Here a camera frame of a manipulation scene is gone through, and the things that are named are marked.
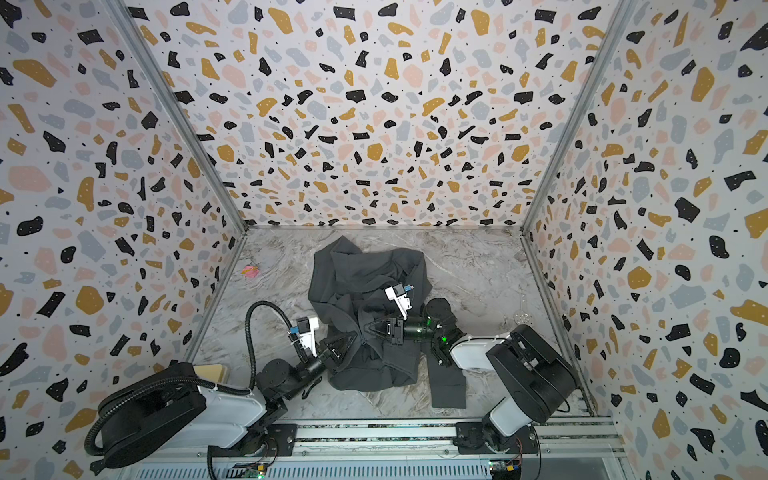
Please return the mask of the dark grey jacket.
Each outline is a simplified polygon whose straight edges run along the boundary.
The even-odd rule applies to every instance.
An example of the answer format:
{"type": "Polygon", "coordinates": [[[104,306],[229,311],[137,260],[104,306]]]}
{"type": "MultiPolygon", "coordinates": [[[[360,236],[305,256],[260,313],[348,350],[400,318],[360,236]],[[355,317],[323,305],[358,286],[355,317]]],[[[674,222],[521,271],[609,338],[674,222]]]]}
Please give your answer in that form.
{"type": "Polygon", "coordinates": [[[421,360],[427,361],[434,408],[464,409],[466,379],[455,366],[442,366],[429,347],[406,340],[401,346],[377,338],[373,324],[400,312],[385,289],[411,285],[414,308],[432,290],[422,252],[407,248],[365,253],[342,236],[314,254],[308,300],[330,334],[354,332],[342,364],[329,374],[340,391],[377,392],[413,385],[421,360]]]}

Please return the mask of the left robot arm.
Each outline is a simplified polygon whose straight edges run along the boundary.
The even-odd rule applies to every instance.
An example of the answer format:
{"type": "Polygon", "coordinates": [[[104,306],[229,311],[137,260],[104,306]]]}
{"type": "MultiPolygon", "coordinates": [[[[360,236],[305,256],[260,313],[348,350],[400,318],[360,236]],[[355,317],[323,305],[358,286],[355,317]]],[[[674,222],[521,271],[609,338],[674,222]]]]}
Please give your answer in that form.
{"type": "Polygon", "coordinates": [[[286,413],[287,401],[306,398],[325,372],[340,366],[356,337],[348,332],[323,339],[297,365],[274,359],[249,388],[206,380],[192,364],[176,363],[103,400],[85,450],[109,469],[133,465],[163,448],[241,451],[266,436],[286,413]]]}

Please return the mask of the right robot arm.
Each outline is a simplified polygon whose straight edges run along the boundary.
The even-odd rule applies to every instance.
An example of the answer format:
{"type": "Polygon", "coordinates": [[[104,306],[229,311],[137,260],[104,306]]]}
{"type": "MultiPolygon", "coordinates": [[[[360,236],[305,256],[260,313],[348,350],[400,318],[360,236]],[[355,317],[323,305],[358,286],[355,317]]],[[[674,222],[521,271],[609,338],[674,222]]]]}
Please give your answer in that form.
{"type": "Polygon", "coordinates": [[[507,390],[480,422],[457,427],[459,452],[525,452],[538,445],[533,425],[544,423],[567,403],[578,382],[568,362],[532,327],[518,325],[495,336],[462,331],[444,298],[430,300],[418,316],[394,314],[366,331],[392,345],[419,343],[443,367],[490,371],[507,390]]]}

